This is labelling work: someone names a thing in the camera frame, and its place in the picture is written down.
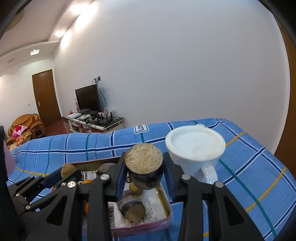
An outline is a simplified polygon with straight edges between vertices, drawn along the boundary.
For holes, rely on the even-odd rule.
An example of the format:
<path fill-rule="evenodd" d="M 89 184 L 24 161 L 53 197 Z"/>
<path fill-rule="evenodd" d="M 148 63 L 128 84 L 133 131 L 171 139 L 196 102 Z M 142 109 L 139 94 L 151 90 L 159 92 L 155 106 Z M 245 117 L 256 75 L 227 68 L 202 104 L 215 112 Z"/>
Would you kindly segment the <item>black television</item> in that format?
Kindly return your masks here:
<path fill-rule="evenodd" d="M 80 111 L 102 112 L 97 85 L 89 85 L 75 90 Z"/>

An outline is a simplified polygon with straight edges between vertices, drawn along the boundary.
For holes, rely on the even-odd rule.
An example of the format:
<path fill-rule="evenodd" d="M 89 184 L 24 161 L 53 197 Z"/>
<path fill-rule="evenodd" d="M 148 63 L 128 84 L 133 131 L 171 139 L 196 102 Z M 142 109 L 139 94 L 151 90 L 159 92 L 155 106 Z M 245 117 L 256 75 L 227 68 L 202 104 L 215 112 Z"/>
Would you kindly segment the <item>brown kiwi-like fruit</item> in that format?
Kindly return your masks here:
<path fill-rule="evenodd" d="M 61 172 L 60 172 L 61 178 L 64 179 L 64 178 L 68 177 L 71 173 L 73 173 L 76 170 L 77 169 L 73 164 L 63 165 Z"/>

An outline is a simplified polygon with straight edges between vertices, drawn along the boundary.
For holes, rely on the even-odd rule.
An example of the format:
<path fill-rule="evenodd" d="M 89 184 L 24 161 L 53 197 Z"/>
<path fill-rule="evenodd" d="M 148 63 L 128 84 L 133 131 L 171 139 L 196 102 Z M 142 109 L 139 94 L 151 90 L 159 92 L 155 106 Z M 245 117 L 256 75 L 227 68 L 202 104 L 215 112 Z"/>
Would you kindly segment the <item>small orange tangerine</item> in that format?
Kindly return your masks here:
<path fill-rule="evenodd" d="M 81 182 L 81 185 L 88 184 L 88 183 L 91 183 L 91 182 L 92 182 L 92 180 L 86 179 L 86 180 L 84 180 L 84 181 Z"/>

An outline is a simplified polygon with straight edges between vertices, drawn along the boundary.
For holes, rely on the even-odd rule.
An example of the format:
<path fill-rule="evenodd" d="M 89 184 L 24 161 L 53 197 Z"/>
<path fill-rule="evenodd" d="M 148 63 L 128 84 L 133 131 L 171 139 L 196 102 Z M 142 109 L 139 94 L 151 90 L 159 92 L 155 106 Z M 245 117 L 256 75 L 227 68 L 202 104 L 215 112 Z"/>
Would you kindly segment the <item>orange leather sofa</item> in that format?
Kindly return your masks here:
<path fill-rule="evenodd" d="M 45 136 L 45 124 L 37 114 L 24 114 L 19 116 L 8 129 L 8 139 L 6 145 L 13 143 L 21 145 L 23 142 L 31 139 Z"/>

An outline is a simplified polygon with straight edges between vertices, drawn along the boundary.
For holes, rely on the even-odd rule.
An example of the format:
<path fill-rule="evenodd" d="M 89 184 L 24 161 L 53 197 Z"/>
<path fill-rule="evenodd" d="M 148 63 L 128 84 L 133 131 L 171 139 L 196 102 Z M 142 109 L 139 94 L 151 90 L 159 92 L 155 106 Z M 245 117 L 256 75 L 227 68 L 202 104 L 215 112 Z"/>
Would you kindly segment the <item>pink floral cushion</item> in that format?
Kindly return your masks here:
<path fill-rule="evenodd" d="M 17 138 L 22 135 L 22 133 L 27 129 L 27 126 L 18 125 L 11 134 L 14 138 Z"/>

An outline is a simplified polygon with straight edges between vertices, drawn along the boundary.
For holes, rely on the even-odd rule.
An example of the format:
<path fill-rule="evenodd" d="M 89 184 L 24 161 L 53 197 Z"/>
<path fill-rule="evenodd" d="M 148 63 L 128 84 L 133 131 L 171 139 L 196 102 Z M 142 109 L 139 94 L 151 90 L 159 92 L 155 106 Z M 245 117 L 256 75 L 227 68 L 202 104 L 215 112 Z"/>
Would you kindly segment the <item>white ceramic mug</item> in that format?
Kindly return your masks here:
<path fill-rule="evenodd" d="M 215 169 L 226 149 L 224 138 L 203 124 L 181 126 L 170 131 L 165 139 L 172 161 L 200 182 L 218 181 Z"/>

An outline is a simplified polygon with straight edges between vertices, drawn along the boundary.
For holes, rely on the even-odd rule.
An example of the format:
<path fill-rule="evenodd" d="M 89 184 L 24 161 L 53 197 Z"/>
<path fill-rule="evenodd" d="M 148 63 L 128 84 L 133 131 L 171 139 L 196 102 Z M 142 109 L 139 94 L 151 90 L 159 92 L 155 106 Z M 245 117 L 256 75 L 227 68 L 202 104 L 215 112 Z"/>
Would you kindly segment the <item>pink biscuit tin box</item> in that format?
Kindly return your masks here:
<path fill-rule="evenodd" d="M 107 174 L 111 166 L 118 164 L 120 157 L 100 159 L 86 162 L 64 164 L 60 176 L 65 178 L 79 170 L 80 180 L 76 183 L 87 184 Z M 171 224 L 171 206 L 168 198 L 159 183 L 150 190 L 137 188 L 125 175 L 125 185 L 119 200 L 108 202 L 109 221 L 114 237 L 128 237 L 148 232 L 164 230 Z"/>

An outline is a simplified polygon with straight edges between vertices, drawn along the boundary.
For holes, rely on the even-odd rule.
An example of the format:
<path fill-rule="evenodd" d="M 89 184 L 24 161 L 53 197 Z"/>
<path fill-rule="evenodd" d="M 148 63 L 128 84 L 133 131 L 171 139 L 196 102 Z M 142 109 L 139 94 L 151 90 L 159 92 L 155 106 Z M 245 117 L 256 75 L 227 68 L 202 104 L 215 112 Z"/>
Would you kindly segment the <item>white TV stand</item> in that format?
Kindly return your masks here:
<path fill-rule="evenodd" d="M 70 131 L 77 133 L 109 133 L 125 128 L 125 118 L 109 114 L 72 113 L 67 117 Z"/>

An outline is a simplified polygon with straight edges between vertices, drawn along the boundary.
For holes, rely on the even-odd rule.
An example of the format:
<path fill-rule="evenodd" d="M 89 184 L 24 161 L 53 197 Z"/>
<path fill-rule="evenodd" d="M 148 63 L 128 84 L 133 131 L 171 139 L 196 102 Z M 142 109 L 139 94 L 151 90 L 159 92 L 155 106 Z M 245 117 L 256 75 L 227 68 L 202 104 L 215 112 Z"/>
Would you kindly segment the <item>blue plaid tablecloth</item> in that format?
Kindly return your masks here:
<path fill-rule="evenodd" d="M 265 240 L 274 240 L 295 208 L 295 179 L 285 165 L 263 145 L 231 121 L 201 119 L 218 132 L 226 150 L 216 165 L 218 179 L 247 211 Z M 7 185 L 31 175 L 49 174 L 63 164 L 120 156 L 133 144 L 152 143 L 166 151 L 165 137 L 196 121 L 172 121 L 124 128 L 110 133 L 68 133 L 34 139 L 11 154 L 16 168 Z"/>

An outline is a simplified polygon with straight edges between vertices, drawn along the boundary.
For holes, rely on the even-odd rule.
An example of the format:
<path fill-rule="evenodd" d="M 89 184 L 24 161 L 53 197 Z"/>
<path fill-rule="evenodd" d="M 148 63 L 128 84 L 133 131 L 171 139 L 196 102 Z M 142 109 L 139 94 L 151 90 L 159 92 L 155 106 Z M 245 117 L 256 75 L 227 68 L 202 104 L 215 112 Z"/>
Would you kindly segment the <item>large orange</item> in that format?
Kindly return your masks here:
<path fill-rule="evenodd" d="M 86 202 L 84 205 L 84 213 L 87 215 L 89 212 L 89 202 Z"/>

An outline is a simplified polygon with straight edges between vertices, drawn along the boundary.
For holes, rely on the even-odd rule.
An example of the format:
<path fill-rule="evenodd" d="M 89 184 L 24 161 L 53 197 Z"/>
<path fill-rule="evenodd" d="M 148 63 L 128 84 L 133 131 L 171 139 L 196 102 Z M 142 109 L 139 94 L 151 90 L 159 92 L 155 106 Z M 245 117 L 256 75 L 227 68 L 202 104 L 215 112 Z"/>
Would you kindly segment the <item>brown wooden door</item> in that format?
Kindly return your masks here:
<path fill-rule="evenodd" d="M 61 114 L 55 92 L 53 70 L 32 75 L 32 83 L 38 113 L 45 126 L 59 122 Z"/>

